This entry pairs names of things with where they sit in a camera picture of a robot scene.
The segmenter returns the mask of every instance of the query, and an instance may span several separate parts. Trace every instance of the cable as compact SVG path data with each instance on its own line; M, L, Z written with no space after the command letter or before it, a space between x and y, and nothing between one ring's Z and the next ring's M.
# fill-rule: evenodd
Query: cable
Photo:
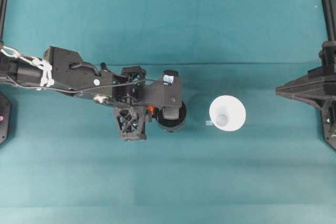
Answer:
M63 92L63 93L69 93L69 94L77 94L79 92L85 92L85 91L94 90L94 89L101 89L101 88L113 88L113 87L128 86L128 85L137 84L137 83L144 82L144 81L163 82L163 83L171 84L171 83L166 82L166 81L159 81L159 80L153 80L153 79L143 79L143 80L140 80L140 81L132 81L132 82L129 82L129 83L101 85L101 86L89 87L89 88L79 89L79 90L64 90L64 89L57 89L57 88L51 88L51 87L40 87L40 86L31 86L31 87L28 87L28 86L24 86L24 85L19 84L17 81L13 80L9 76L6 76L6 77L13 84L15 84L16 86L18 86L19 88L23 88L23 89L47 89L47 90L54 90L54 91Z

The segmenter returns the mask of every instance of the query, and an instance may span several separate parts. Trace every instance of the teal backdrop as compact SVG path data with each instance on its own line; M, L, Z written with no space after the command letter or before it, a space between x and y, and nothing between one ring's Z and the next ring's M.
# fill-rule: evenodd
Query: teal backdrop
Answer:
M77 50L149 78L179 71L188 117L174 134L119 138L112 110L1 87L0 223L333 223L336 152L319 113L275 87L319 65L321 0L8 0L6 44ZM241 99L244 127L205 126L211 101Z

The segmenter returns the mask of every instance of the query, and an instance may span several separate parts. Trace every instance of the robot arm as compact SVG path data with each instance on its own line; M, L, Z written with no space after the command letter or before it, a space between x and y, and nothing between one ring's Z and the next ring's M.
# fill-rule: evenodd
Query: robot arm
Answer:
M176 71L164 71L160 79L151 80L145 78L146 71L140 66L125 67L116 74L105 63L99 70L67 49L49 47L40 59L3 44L0 48L0 84L51 89L111 106L124 140L145 140L145 124L152 118L168 132L177 131L184 124L182 80Z

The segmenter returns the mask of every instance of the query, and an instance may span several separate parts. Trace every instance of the small white tag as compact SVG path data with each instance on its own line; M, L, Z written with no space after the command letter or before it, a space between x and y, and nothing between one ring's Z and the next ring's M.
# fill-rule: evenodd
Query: small white tag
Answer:
M212 126L214 125L211 120L206 120L205 121L205 126Z
M174 82L174 77L173 76L168 76L168 75L164 75L163 76L163 81L165 82L169 82L170 84Z

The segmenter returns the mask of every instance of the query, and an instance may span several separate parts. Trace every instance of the black mount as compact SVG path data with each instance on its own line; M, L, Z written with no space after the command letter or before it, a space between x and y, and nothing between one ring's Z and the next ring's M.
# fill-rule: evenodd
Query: black mount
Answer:
M324 140L336 150L336 0L322 0L328 40L319 52L322 66L276 89L276 94L321 111Z
M0 43L4 32L7 0L0 0ZM0 93L0 144L8 136L10 110L12 104L2 93Z

